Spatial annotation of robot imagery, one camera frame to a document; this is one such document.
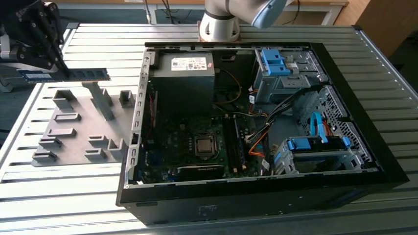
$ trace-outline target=cpu socket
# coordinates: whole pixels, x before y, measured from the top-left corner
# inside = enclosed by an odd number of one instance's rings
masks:
[[[195,136],[195,154],[202,160],[209,160],[215,156],[217,144],[214,135]]]

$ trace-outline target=ram slot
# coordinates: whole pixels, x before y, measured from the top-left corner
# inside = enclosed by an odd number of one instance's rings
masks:
[[[230,171],[238,173],[243,170],[245,165],[242,160],[245,159],[242,141],[239,137],[239,130],[237,129],[237,119],[223,119],[223,134],[226,150],[229,155]]]

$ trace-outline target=blue plastic latch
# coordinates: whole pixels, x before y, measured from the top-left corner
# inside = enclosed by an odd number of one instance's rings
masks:
[[[318,134],[316,133],[316,122],[317,122]],[[329,142],[329,139],[326,136],[325,125],[322,123],[322,116],[321,116],[321,113],[318,112],[313,112],[313,115],[312,115],[310,132],[312,132],[312,136],[318,135],[321,137],[324,143]]]
[[[269,75],[290,75],[290,70],[285,65],[285,57],[282,57],[278,49],[263,49],[262,55]]]
[[[297,146],[297,149],[312,149],[312,144],[309,143],[308,138],[302,139],[293,139],[294,145]]]
[[[345,136],[345,137],[342,138],[342,141],[344,141],[346,147],[349,148],[350,145],[352,145],[352,141],[350,141],[349,137]]]
[[[282,153],[278,153],[277,156],[274,157],[274,164],[277,163],[281,157],[282,157]]]
[[[289,146],[289,149],[290,149],[290,150],[294,150],[294,149],[296,149],[296,145],[294,145],[293,140],[288,141],[288,146]]]

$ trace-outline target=wooden cabinet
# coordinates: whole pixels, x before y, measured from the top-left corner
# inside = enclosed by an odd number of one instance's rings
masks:
[[[418,0],[350,0],[334,25],[360,25],[389,57],[418,30]]]

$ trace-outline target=label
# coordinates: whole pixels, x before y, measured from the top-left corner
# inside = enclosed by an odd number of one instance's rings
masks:
[[[289,63],[289,64],[286,64],[286,67],[297,69],[298,65],[297,65],[297,63]]]
[[[52,78],[47,73],[27,73],[26,76],[28,79]]]
[[[263,159],[263,161],[262,161],[262,165],[263,165],[263,167],[269,170],[270,169],[270,164],[269,164],[269,162]]]
[[[255,103],[255,96],[250,95],[250,103],[254,104]]]
[[[207,70],[207,69],[209,68],[206,57],[174,58],[171,60],[171,71]]]

